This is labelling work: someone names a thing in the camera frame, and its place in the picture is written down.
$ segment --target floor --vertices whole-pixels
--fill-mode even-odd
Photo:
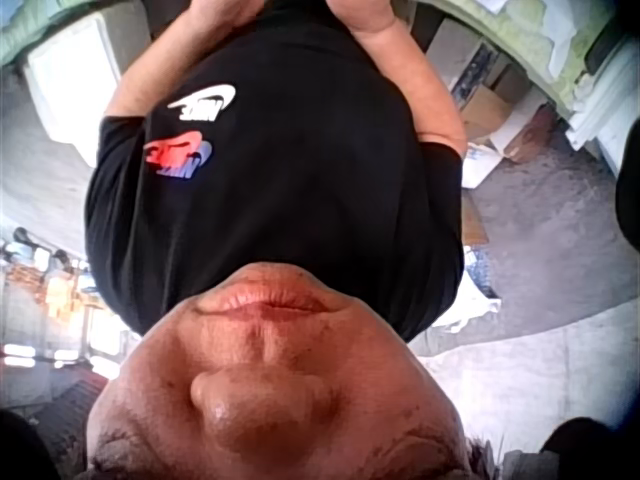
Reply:
[[[606,163],[574,152],[561,131],[529,163],[504,160],[472,192],[502,308],[455,335],[430,329],[414,341],[416,351],[544,332],[637,297],[638,255],[620,233],[614,194]]]
[[[638,300],[572,325],[457,348],[422,363],[494,454],[538,452],[566,420],[619,426],[638,393]]]

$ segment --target white nike logo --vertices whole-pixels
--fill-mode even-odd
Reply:
[[[215,122],[222,110],[227,108],[236,96],[231,85],[216,85],[192,93],[182,100],[173,102],[167,108],[182,107],[180,120]]]

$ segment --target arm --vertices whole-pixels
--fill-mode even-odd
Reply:
[[[467,138],[458,109],[389,0],[327,0],[374,63],[404,95],[421,142],[447,145],[460,156]]]
[[[122,76],[105,115],[146,116],[207,52],[263,7],[264,0],[193,0]]]

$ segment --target white container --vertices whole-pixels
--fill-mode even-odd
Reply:
[[[144,7],[132,0],[83,17],[29,53],[23,70],[49,137],[95,167],[104,111],[150,41]]]

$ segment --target nose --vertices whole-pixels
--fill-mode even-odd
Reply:
[[[254,364],[198,375],[191,397],[211,440],[261,466],[299,460],[324,434],[336,407],[321,378]]]

